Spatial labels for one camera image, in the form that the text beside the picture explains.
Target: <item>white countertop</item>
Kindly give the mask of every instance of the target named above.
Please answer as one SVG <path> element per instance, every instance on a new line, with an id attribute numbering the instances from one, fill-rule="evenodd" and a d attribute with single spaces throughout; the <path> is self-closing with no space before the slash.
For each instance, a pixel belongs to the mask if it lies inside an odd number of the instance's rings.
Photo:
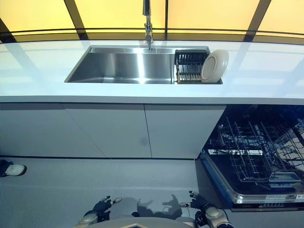
<path id="1" fill-rule="evenodd" d="M 0 102 L 304 105 L 304 46 L 155 41 L 155 46 L 225 49 L 222 85 L 64 83 L 90 45 L 143 45 L 91 40 L 0 44 Z"/>

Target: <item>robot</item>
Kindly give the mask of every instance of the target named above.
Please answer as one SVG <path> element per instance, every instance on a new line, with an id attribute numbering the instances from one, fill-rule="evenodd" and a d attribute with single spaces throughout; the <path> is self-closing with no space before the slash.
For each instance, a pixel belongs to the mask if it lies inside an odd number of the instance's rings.
<path id="1" fill-rule="evenodd" d="M 106 196 L 95 204 L 94 208 L 88 211 L 73 228 L 198 228 L 207 224 L 210 228 L 234 228 L 224 210 L 216 208 L 194 191 L 189 191 L 189 193 L 192 201 L 180 203 L 180 206 L 199 210 L 194 221 L 191 221 L 191 218 L 188 221 L 181 221 L 180 219 L 139 217 L 137 212 L 110 220 L 110 211 L 107 210 L 122 201 L 122 198 L 111 201 L 110 196 Z"/>

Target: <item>dishwasher label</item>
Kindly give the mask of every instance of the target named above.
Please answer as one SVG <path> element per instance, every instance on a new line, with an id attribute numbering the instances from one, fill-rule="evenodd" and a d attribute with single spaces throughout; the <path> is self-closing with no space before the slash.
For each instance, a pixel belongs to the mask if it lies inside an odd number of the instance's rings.
<path id="1" fill-rule="evenodd" d="M 304 195 L 297 195 L 296 200 L 304 200 Z"/>
<path id="2" fill-rule="evenodd" d="M 265 201 L 280 201 L 285 200 L 287 195 L 266 195 Z"/>

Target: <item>white shoe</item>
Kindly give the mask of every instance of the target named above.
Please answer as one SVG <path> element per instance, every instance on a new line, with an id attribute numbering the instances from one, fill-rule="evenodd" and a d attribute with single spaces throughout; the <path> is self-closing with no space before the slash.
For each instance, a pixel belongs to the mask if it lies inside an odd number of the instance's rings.
<path id="1" fill-rule="evenodd" d="M 21 176 L 23 175 L 27 170 L 27 167 L 25 165 L 10 165 L 6 171 L 5 174 L 8 176 Z"/>

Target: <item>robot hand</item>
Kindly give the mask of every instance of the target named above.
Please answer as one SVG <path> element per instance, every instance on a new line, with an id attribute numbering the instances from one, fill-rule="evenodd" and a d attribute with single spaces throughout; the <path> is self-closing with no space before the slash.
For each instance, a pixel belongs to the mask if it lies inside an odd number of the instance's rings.
<path id="1" fill-rule="evenodd" d="M 118 197 L 113 201 L 110 200 L 110 196 L 106 196 L 95 204 L 93 210 L 88 211 L 84 217 L 78 222 L 74 228 L 85 228 L 97 222 L 103 222 L 110 219 L 110 211 L 107 211 L 112 205 L 122 201 L 122 198 Z"/>
<path id="2" fill-rule="evenodd" d="M 224 210 L 217 209 L 213 204 L 209 203 L 204 197 L 194 191 L 189 191 L 192 202 L 180 203 L 182 208 L 196 208 L 200 209 L 195 214 L 195 221 L 199 226 L 208 224 L 210 228 L 234 228 L 226 216 Z"/>

